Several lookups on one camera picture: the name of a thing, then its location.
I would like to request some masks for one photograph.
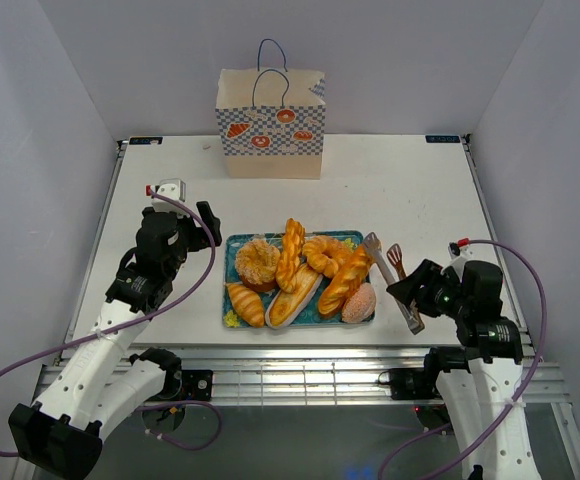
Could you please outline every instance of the checkered pattern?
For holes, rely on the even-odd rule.
[[[309,88],[308,90],[314,93],[317,97],[323,98],[326,93],[326,79],[322,78],[319,80],[319,83],[317,83],[314,87]]]
[[[292,110],[295,119],[291,123],[277,120],[279,110]],[[215,109],[221,142],[226,155],[320,155],[323,152],[323,131],[325,127],[325,105],[309,107],[239,107]],[[250,123],[248,130],[241,135],[228,138],[227,133],[233,123]],[[313,137],[309,141],[293,138],[297,131],[308,131]],[[270,145],[257,148],[252,138],[267,136]]]

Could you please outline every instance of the tabletop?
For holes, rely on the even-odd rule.
[[[147,184],[181,178],[186,203],[210,202],[224,239],[233,234],[282,232],[286,219],[307,232],[359,230],[377,233],[384,247],[399,243],[407,272],[424,258],[449,261],[448,243],[491,238],[462,144],[426,143],[420,135],[327,135],[320,180],[233,179],[217,136],[163,137],[161,144],[129,145],[119,169],[74,338],[96,321],[121,256],[134,246],[141,211],[150,205]],[[475,246],[476,258],[498,263],[492,247]],[[232,329],[222,320],[225,244],[201,287],[180,306],[156,318],[134,345],[161,346],[428,346],[457,344],[447,317],[424,318],[412,335],[385,282],[373,267],[375,319],[361,325]],[[174,282],[173,300],[206,268],[209,251],[192,253]],[[506,286],[503,314],[517,322]]]

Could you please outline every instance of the teal tray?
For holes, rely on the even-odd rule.
[[[330,237],[334,237],[342,242],[347,243],[351,248],[357,248],[361,244],[363,240],[363,235],[361,232],[356,230],[337,230],[334,232],[313,232],[306,235],[306,239],[316,236],[316,235],[328,235]],[[274,245],[281,249],[281,237],[283,236],[282,233],[266,233],[265,235],[253,235],[253,234],[241,234],[241,235],[232,235],[226,241],[226,258],[225,258],[225,269],[224,269],[224,276],[223,280],[224,283],[235,283],[240,282],[239,274],[237,270],[234,268],[234,261],[237,255],[237,252],[241,247],[243,247],[247,242],[252,240],[253,238],[265,238],[268,243]],[[315,326],[324,326],[324,325],[348,325],[341,320],[341,314],[338,313],[337,315],[323,319],[319,312],[317,311],[317,301],[321,296],[321,293],[326,289],[326,287],[330,285],[330,279],[324,278],[319,285],[319,289],[315,296],[310,300],[308,306],[299,314],[299,316],[289,325],[288,328],[292,327],[315,327]],[[279,292],[279,289],[275,289],[273,291],[267,293],[261,293],[259,296],[263,301],[263,307],[268,310],[268,306],[274,299],[274,297]],[[241,317],[239,317],[232,308],[232,303],[230,302],[230,297],[228,296],[228,290],[226,288],[223,289],[223,323],[226,327],[229,328],[254,328],[248,325]],[[366,320],[361,322],[362,324],[370,322],[374,319],[374,313],[368,317]]]

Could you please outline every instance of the blue bag handle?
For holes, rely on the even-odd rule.
[[[266,73],[268,72],[274,72],[274,73],[278,73],[279,75],[281,75],[284,80],[286,81],[286,90],[283,92],[283,95],[281,95],[281,106],[283,107],[283,102],[284,99],[286,98],[286,93],[288,93],[288,90],[290,89],[290,80],[288,80],[288,77],[286,77],[283,73],[281,73],[279,70],[275,70],[274,68],[268,68],[267,70],[264,70],[263,72],[261,72],[259,74],[259,76],[257,77],[257,79],[254,82],[254,87],[252,87],[252,106],[254,107],[254,92],[257,90],[257,83],[259,83],[259,79]]]
[[[287,72],[288,68],[286,67],[287,62],[286,52],[284,52],[283,48],[281,48],[281,45],[279,45],[277,41],[273,40],[272,38],[264,38],[263,40],[261,40],[261,43],[259,44],[259,53],[257,54],[257,72],[261,71],[261,49],[263,48],[263,44],[268,41],[274,43],[277,47],[279,47],[279,51],[281,52],[281,55],[283,55],[283,69]]]

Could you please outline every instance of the paper bag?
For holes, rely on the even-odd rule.
[[[260,67],[222,70],[216,114],[232,177],[319,178],[325,75]]]

